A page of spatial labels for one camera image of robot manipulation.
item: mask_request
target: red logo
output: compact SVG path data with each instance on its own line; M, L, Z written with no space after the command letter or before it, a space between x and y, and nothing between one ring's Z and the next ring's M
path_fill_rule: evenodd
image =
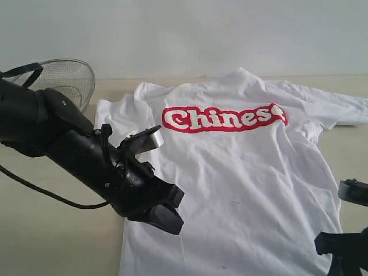
M275 103L241 112L196 106L165 108L162 123L166 128L179 132L250 131L281 120L288 124L285 112Z

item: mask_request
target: robotic arm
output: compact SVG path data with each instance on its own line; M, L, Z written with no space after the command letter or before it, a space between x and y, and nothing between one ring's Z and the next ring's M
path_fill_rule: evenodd
M98 206L111 204L128 220L180 233L183 220L176 208L184 192L154 176L151 164L135 158L137 153L157 147L152 138L160 126L126 138L115 148L108 142L110 125L94 129L62 93L54 89L32 91L1 79L1 75L0 118L2 144L26 156L49 157L106 200ZM1 166L0 170L26 186L34 186ZM53 198L83 209L97 206Z

